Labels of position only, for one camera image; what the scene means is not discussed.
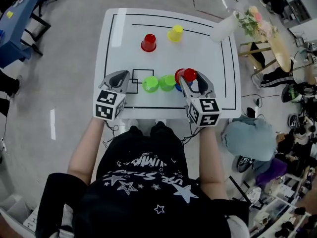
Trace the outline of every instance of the white sneaker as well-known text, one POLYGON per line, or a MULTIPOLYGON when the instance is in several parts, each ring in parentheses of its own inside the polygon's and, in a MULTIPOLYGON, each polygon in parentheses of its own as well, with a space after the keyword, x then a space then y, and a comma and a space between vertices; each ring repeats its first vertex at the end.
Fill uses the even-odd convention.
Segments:
POLYGON ((139 122, 136 119, 129 119, 128 123, 127 123, 127 129, 129 130, 131 128, 131 126, 136 126, 137 128, 139 128, 139 122))
POLYGON ((159 121, 163 122, 166 126, 166 119, 155 119, 155 124, 157 124, 159 121))
POLYGON ((261 82, 263 81, 263 74, 258 73, 258 74, 253 74, 252 75, 252 82, 256 86, 257 89, 261 89, 261 82))

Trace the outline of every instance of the gray floor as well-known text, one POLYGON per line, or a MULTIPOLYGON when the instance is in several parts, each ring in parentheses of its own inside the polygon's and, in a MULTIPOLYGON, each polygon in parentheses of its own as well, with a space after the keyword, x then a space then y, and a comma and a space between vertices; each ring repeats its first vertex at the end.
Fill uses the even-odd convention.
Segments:
MULTIPOLYGON (((4 153, 6 171, 0 177, 7 193, 21 195, 27 204, 36 207, 41 199, 47 176, 53 172, 65 172, 76 144, 92 116, 92 97, 95 60, 99 35, 105 11, 109 8, 135 7, 170 10, 202 17, 219 22, 234 10, 244 11, 255 5, 263 18, 270 20, 279 28, 291 55, 296 46, 287 30, 276 15, 270 15, 258 0, 59 0, 43 9, 43 19, 51 29, 38 43, 44 56, 33 55, 24 63, 19 61, 5 68, 12 77, 21 74, 23 86, 20 94, 11 100, 7 119, 5 141, 7 153, 4 153), (55 112, 56 140, 51 139, 50 113, 55 112)), ((38 25, 30 23, 30 30, 37 31, 38 25)), ((251 41, 242 29, 235 31, 237 46, 251 41)), ((270 60, 272 54, 266 52, 270 60)), ((251 81, 253 67, 246 58, 239 58, 242 95, 257 93, 261 96, 280 94, 283 86, 258 90, 251 81)), ((277 67, 274 64, 269 70, 277 67)), ((254 107, 253 97, 242 99, 242 108, 254 107)), ((259 114, 263 114, 276 131, 287 132, 287 115, 296 112, 297 106, 282 103, 280 97, 266 98, 259 114)), ((0 116, 0 135, 4 132, 5 118, 0 116)), ((149 131, 152 120, 140 121, 143 131, 149 131)), ((185 120, 170 120, 168 124, 177 136, 183 138, 190 134, 185 120)), ((216 128, 218 139, 227 124, 220 121, 216 128)), ((104 130, 103 139, 110 139, 111 132, 104 130)), ((233 175, 239 183, 246 174, 235 172, 235 158, 221 145, 225 178, 233 175)), ((198 137, 185 146, 186 158, 191 178, 198 177, 199 168, 198 137)), ((102 145, 98 160, 105 152, 102 145)), ((227 181, 228 192, 233 192, 227 181)))

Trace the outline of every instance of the white vase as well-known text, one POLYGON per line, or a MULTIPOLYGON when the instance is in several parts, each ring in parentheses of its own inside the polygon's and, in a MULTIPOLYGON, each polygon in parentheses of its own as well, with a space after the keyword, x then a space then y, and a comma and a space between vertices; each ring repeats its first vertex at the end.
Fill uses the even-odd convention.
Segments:
POLYGON ((214 42, 221 42, 234 32, 239 26, 239 21, 236 17, 237 11, 234 11, 231 16, 219 22, 210 32, 210 38, 214 42))

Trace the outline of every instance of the round wooden table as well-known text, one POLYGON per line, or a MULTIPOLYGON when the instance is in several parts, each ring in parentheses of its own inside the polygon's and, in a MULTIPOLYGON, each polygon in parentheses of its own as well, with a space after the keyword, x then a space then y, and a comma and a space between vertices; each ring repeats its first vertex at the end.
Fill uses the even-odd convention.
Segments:
POLYGON ((254 74, 257 74, 264 69, 268 68, 275 62, 279 64, 281 69, 285 72, 289 72, 291 70, 291 57, 288 53, 288 50, 283 42, 283 39, 281 35, 277 32, 274 34, 273 37, 271 37, 267 42, 248 42, 248 43, 242 43, 240 46, 243 45, 248 45, 249 46, 249 51, 239 53, 238 56, 245 56, 245 55, 250 55, 254 53, 259 53, 259 52, 264 52, 264 51, 272 51, 273 55, 275 57, 274 60, 269 62, 268 64, 265 65, 265 67, 262 67, 261 64, 256 61, 253 56, 249 56, 251 59, 252 64, 257 68, 256 72, 254 74), (263 49, 257 49, 257 50, 251 50, 251 45, 252 43, 255 44, 260 44, 260 43, 269 43, 270 47, 268 48, 263 48, 263 49))

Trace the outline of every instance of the yellow cup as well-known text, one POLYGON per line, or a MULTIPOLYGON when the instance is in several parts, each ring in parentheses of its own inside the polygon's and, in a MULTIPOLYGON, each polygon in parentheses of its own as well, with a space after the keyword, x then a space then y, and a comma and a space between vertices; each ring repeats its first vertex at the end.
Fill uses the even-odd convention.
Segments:
POLYGON ((179 42, 182 39, 183 31, 184 29, 181 25, 174 25, 172 30, 167 33, 167 37, 173 42, 179 42))
POLYGON ((13 16, 13 12, 12 12, 12 11, 8 11, 8 12, 6 13, 6 16, 7 16, 8 18, 11 18, 11 17, 13 16))

